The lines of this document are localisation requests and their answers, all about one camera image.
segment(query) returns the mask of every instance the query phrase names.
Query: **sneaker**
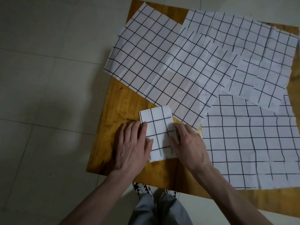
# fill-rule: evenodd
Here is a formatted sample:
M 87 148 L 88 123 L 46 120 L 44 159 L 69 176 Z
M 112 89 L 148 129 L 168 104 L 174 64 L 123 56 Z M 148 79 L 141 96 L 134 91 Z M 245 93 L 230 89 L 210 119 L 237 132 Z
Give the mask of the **sneaker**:
M 141 194 L 148 193 L 154 199 L 150 186 L 137 182 L 133 182 L 132 185 L 139 198 Z
M 163 191 L 163 193 L 161 194 L 161 196 L 160 196 L 160 198 L 159 198 L 159 200 L 161 200 L 165 195 L 167 195 L 167 194 L 169 194 L 169 195 L 171 195 L 171 196 L 173 196 L 173 197 L 175 197 L 175 198 L 179 198 L 179 193 L 178 192 L 176 192 L 176 191 L 173 191 L 173 190 L 165 190 L 165 191 Z

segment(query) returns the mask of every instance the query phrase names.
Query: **wooden board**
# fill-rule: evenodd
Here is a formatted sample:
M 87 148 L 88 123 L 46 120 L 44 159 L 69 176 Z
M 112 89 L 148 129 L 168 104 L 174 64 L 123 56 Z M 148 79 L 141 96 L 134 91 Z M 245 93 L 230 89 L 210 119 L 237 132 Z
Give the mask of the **wooden board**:
M 143 4 L 143 1 L 132 0 L 127 21 Z M 169 7 L 147 2 L 157 11 L 167 15 L 178 23 L 183 23 L 188 13 L 187 9 Z M 276 25 L 281 30 L 299 34 L 297 27 Z M 293 60 L 292 73 L 287 87 L 293 112 L 300 127 L 300 71 L 299 46 Z M 141 97 L 117 79 L 111 77 L 105 104 L 101 114 L 95 142 L 92 147 L 86 171 L 108 175 L 114 167 L 114 154 L 122 123 L 139 120 L 139 111 L 155 107 L 151 102 Z M 193 176 L 178 159 L 170 159 L 147 163 L 134 181 L 157 186 L 195 196 L 210 198 Z M 257 208 L 269 212 L 281 213 L 300 218 L 300 188 L 277 190 L 240 190 Z

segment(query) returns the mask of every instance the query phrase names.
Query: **tiled floor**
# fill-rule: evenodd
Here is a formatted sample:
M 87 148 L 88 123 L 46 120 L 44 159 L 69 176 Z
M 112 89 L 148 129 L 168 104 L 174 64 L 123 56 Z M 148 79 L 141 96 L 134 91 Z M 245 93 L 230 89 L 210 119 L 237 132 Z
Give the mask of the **tiled floor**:
M 148 1 L 300 26 L 300 0 Z M 85 167 L 110 80 L 103 64 L 130 2 L 0 0 L 1 224 L 57 224 L 104 179 Z M 227 224 L 212 200 L 180 201 L 195 224 Z M 129 187 L 105 224 L 126 224 L 136 203 Z

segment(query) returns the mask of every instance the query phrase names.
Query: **finger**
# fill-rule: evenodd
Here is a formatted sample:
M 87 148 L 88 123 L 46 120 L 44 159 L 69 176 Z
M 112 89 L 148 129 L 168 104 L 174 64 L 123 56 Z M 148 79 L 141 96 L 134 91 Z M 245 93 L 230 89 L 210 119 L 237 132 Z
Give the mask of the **finger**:
M 142 145 L 145 145 L 147 126 L 148 126 L 148 123 L 144 121 L 141 132 L 140 132 L 139 139 L 137 140 Z
M 188 132 L 183 124 L 174 123 L 175 127 L 178 129 L 178 132 L 183 139 L 183 136 L 186 135 Z
M 128 143 L 130 141 L 131 127 L 132 127 L 133 123 L 134 123 L 134 121 L 129 123 L 129 125 L 126 128 L 124 143 Z
M 151 150 L 152 150 L 153 141 L 154 141 L 153 139 L 149 140 L 147 145 L 146 145 L 145 153 L 144 153 L 145 162 L 147 162 L 149 160 L 149 156 L 150 156 L 150 153 L 151 153 Z
M 122 145 L 124 143 L 124 129 L 126 127 L 126 123 L 124 123 L 121 127 L 121 132 L 119 135 L 119 145 Z
M 141 124 L 140 121 L 135 121 L 131 128 L 130 140 L 133 141 L 134 143 L 137 142 L 137 132 L 139 131 L 140 124 Z
M 169 136 L 169 143 L 173 151 L 175 152 L 176 155 L 179 153 L 179 145 L 176 143 L 174 137 Z
M 192 127 L 189 124 L 185 124 L 185 128 L 188 133 L 195 134 L 195 131 L 192 129 Z

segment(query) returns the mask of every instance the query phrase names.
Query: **gray pants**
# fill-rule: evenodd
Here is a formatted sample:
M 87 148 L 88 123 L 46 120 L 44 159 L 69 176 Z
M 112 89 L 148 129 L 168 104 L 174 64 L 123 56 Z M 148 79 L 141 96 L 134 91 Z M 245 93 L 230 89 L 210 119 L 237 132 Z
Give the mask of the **gray pants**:
M 157 205 L 148 193 L 140 196 L 140 201 L 132 212 L 128 225 L 192 225 L 192 221 L 178 199 L 166 194 Z

